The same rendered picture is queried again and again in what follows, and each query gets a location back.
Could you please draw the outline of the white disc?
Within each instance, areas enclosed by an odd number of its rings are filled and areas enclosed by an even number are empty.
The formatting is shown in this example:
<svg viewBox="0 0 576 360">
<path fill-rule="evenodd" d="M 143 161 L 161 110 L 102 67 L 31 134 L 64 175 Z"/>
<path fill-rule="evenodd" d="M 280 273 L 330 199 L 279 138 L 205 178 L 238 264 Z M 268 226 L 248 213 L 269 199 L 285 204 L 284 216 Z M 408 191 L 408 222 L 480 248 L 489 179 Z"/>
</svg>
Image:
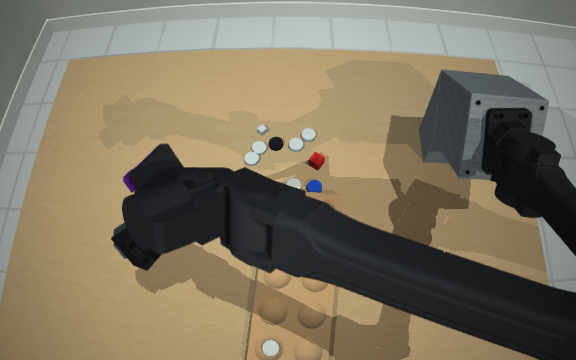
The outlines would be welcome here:
<svg viewBox="0 0 576 360">
<path fill-rule="evenodd" d="M 303 141 L 299 138 L 293 138 L 289 142 L 289 148 L 293 152 L 299 152 L 303 149 Z"/>
<path fill-rule="evenodd" d="M 280 347 L 277 342 L 268 340 L 263 344 L 262 350 L 267 356 L 275 356 L 278 354 Z"/>
<path fill-rule="evenodd" d="M 248 166 L 255 166 L 255 165 L 258 164 L 258 162 L 259 162 L 259 156 L 258 156 L 257 153 L 255 153 L 255 152 L 248 152 L 248 153 L 245 155 L 245 163 L 246 163 Z"/>
<path fill-rule="evenodd" d="M 287 181 L 286 185 L 301 189 L 301 182 L 296 178 L 291 178 Z"/>
<path fill-rule="evenodd" d="M 255 142 L 252 146 L 252 150 L 257 153 L 258 156 L 263 155 L 266 152 L 266 144 L 261 141 Z"/>
<path fill-rule="evenodd" d="M 305 142 L 312 142 L 315 139 L 315 131 L 313 129 L 307 128 L 302 131 L 302 139 Z"/>
</svg>

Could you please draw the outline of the black disc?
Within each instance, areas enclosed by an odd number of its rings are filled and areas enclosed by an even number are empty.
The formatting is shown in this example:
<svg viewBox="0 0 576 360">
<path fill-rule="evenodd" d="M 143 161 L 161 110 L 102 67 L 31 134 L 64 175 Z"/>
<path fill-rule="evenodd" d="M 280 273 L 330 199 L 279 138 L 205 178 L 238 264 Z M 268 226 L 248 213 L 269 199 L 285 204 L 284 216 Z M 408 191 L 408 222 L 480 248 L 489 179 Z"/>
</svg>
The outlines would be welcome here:
<svg viewBox="0 0 576 360">
<path fill-rule="evenodd" d="M 283 147 L 283 140 L 279 137 L 273 137 L 269 140 L 269 147 L 273 151 L 279 151 Z"/>
</svg>

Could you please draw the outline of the tan tray with round pockets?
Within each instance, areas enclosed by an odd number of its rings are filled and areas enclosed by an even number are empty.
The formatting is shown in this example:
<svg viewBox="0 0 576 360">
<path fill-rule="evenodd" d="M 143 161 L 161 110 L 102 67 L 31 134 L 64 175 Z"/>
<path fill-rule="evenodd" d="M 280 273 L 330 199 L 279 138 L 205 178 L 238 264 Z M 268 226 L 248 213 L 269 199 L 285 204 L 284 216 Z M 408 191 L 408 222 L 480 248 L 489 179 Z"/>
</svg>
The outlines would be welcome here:
<svg viewBox="0 0 576 360">
<path fill-rule="evenodd" d="M 341 194 L 306 192 L 341 211 Z M 328 360 L 335 285 L 258 269 L 246 360 Z M 267 356 L 263 344 L 280 350 Z"/>
</svg>

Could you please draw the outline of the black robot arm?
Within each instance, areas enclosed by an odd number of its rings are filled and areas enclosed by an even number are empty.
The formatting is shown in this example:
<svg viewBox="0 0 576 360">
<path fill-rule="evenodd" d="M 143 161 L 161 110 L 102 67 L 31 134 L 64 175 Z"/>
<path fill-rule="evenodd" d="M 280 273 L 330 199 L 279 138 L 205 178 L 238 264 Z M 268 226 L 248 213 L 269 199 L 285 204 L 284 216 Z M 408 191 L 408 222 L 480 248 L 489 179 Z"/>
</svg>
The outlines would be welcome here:
<svg viewBox="0 0 576 360">
<path fill-rule="evenodd" d="M 499 201 L 543 217 L 576 256 L 576 188 L 531 121 L 526 108 L 488 109 L 481 168 Z M 267 273 L 329 283 L 538 360 L 576 360 L 576 292 L 369 226 L 246 167 L 180 174 L 156 171 L 124 198 L 111 240 L 133 266 L 148 271 L 162 254 L 220 237 Z"/>
</svg>

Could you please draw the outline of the blue disc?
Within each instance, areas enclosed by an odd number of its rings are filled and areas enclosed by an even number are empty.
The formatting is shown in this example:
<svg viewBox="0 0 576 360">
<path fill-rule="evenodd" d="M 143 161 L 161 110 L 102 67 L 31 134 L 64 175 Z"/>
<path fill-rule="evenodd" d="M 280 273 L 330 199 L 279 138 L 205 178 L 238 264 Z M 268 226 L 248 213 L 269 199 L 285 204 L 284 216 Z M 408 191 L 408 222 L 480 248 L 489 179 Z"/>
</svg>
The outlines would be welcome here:
<svg viewBox="0 0 576 360">
<path fill-rule="evenodd" d="M 318 180 L 312 180 L 307 185 L 308 192 L 318 192 L 322 191 L 322 184 Z"/>
</svg>

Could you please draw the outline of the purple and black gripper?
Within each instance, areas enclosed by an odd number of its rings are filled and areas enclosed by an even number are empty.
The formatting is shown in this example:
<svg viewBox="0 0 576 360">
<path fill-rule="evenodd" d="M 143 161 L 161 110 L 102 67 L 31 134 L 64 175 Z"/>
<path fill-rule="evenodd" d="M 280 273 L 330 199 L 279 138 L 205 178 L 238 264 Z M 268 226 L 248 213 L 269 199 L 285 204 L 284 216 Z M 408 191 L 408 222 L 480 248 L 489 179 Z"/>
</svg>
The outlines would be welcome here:
<svg viewBox="0 0 576 360">
<path fill-rule="evenodd" d="M 123 177 L 123 182 L 131 192 L 139 192 L 139 188 L 156 172 L 156 171 L 180 171 L 177 178 L 180 181 L 183 174 L 189 169 L 196 167 L 183 167 L 173 150 L 168 144 L 159 144 L 145 159 L 143 159 L 135 168 L 130 170 Z M 126 178 L 125 178 L 126 177 Z M 129 178 L 129 179 L 128 179 Z M 135 183 L 135 184 L 134 184 Z M 136 187 L 137 186 L 137 187 Z"/>
</svg>

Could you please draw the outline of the red cube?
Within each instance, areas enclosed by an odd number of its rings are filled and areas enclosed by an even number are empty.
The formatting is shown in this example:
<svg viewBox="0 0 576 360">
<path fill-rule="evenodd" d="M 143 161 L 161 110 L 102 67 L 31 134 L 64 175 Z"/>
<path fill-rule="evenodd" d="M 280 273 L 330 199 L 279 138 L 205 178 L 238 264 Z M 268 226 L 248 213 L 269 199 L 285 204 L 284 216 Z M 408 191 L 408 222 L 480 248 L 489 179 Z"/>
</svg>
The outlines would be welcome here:
<svg viewBox="0 0 576 360">
<path fill-rule="evenodd" d="M 324 164 L 324 160 L 325 160 L 324 156 L 315 152 L 309 159 L 309 166 L 313 167 L 316 170 L 319 170 L 321 166 Z"/>
</svg>

